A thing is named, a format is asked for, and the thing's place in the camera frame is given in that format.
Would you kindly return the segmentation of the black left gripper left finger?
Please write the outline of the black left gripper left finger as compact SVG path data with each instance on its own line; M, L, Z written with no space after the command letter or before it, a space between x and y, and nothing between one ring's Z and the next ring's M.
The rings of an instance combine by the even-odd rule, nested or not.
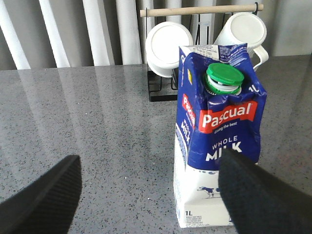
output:
M81 162L69 155L0 204L2 234L66 234L82 191Z

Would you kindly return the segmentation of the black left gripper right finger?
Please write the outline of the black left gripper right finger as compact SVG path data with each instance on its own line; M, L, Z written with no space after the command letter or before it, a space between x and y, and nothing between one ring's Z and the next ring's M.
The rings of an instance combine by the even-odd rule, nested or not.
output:
M225 150L221 198L239 234L310 234L312 197L234 150Z

